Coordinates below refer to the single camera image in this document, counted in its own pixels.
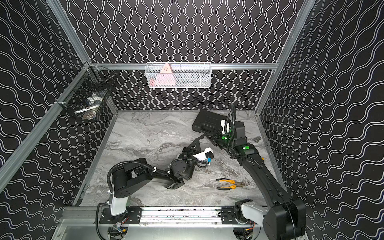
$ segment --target bolt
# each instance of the bolt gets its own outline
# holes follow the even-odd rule
[[[262,139],[262,138],[261,138],[260,136],[258,136],[258,137],[256,137],[256,138],[254,139],[254,141],[255,141],[255,142],[259,142],[261,139]]]

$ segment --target floor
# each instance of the floor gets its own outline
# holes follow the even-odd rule
[[[106,175],[118,162],[141,157],[159,169],[165,169],[200,133],[192,131],[198,111],[176,112],[119,112],[113,131],[98,162],[89,187],[80,206],[96,206],[108,200]],[[255,116],[250,111],[237,112],[237,121],[243,121],[248,142],[254,144],[265,158],[267,168],[275,175],[264,142],[253,139],[261,136]],[[250,198],[264,205],[264,198],[251,176],[230,159],[225,150],[214,147],[207,139],[200,141],[201,148],[211,147],[215,158],[206,169],[195,168],[193,178],[185,185],[169,190],[148,183],[130,196],[127,205],[135,206],[226,206]],[[229,178],[247,185],[230,191],[216,189],[217,178]]]

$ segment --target pink triangular object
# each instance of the pink triangular object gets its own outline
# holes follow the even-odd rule
[[[163,68],[160,71],[160,74],[157,76],[155,84],[157,85],[176,85],[175,78],[173,77],[172,69],[169,63],[164,64]]]
[[[172,69],[171,69],[169,63],[164,64],[164,66],[161,69],[160,73],[172,73]]]

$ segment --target white wire basket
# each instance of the white wire basket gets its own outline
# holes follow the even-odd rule
[[[150,88],[209,88],[211,63],[168,63],[172,73],[160,73],[166,63],[147,63],[145,76]]]

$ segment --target wavy pattern wallpaper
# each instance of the wavy pattern wallpaper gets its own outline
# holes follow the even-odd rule
[[[82,67],[44,0],[0,1],[0,166]],[[111,120],[62,112],[0,193],[0,239],[51,239]]]
[[[44,0],[0,1],[0,167],[83,65]]]
[[[78,122],[63,111],[0,194],[0,239],[51,239],[71,206],[112,114]]]
[[[302,2],[61,0],[95,63],[273,63]]]
[[[149,88],[144,71],[122,71],[111,93],[120,110],[238,110],[253,111],[271,70],[213,70],[207,89]]]
[[[261,119],[310,240],[384,239],[384,1],[318,0]]]

